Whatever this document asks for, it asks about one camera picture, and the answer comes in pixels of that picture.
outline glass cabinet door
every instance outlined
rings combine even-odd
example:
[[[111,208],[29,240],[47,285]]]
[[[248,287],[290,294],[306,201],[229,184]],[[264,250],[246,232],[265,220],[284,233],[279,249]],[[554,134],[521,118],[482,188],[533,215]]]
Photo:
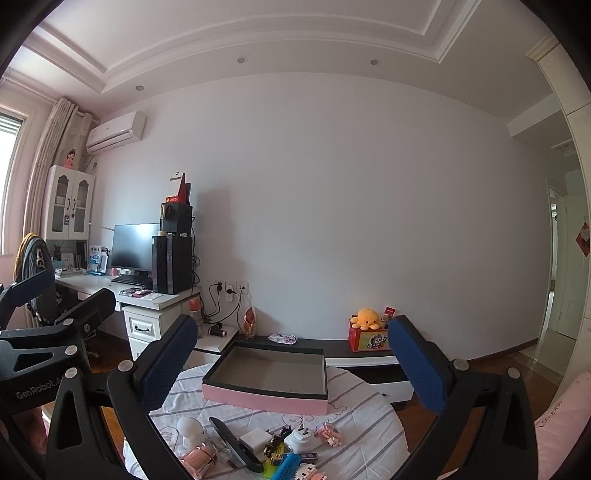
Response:
[[[64,231],[66,210],[70,209],[70,206],[66,205],[66,196],[69,183],[70,180],[65,175],[62,175],[57,179],[56,198],[54,200],[53,217],[51,219],[51,231],[53,232]]]
[[[74,203],[72,204],[72,220],[74,222],[74,231],[77,233],[84,232],[88,187],[89,185],[86,180],[78,182],[76,189],[77,191],[74,195]]]

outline red sign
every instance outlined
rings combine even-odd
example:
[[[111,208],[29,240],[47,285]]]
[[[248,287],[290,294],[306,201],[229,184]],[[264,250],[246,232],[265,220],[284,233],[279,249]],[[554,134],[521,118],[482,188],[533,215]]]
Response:
[[[581,250],[583,251],[585,257],[589,256],[589,225],[587,222],[583,224],[581,231],[577,235],[577,243]]]

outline orange plush toy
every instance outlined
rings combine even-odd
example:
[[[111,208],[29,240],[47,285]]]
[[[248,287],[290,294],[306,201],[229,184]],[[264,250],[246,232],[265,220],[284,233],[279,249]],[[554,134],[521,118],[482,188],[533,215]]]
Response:
[[[356,316],[351,317],[353,328],[362,330],[379,330],[382,326],[379,322],[379,315],[374,309],[361,309]]]

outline keyboard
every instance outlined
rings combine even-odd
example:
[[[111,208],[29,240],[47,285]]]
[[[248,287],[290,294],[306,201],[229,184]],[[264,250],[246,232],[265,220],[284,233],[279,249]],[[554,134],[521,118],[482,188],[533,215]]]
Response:
[[[136,285],[138,287],[152,288],[152,279],[149,277],[141,277],[140,275],[119,275],[112,281],[117,283],[125,283],[127,285]]]

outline white tablecloth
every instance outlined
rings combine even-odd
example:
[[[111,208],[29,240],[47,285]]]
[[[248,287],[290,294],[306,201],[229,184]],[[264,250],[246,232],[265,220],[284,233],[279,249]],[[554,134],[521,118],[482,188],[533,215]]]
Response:
[[[276,433],[284,425],[300,423],[315,428],[329,421],[343,433],[344,445],[319,447],[316,466],[329,480],[389,480],[408,457],[408,447],[402,424],[392,406],[371,385],[355,375],[335,367],[327,367],[329,387],[329,414],[326,416],[299,416],[264,410],[250,410],[205,400],[201,380],[210,365],[202,365],[182,372],[174,383],[163,406],[150,412],[157,429],[177,456],[183,455],[182,437],[176,430],[180,417],[193,417],[207,430],[207,436],[217,437],[209,417],[224,421],[231,432],[239,437],[257,427]],[[139,477],[146,478],[135,456],[124,444],[125,466]],[[262,478],[244,467],[231,470],[218,464],[206,479],[252,480]]]

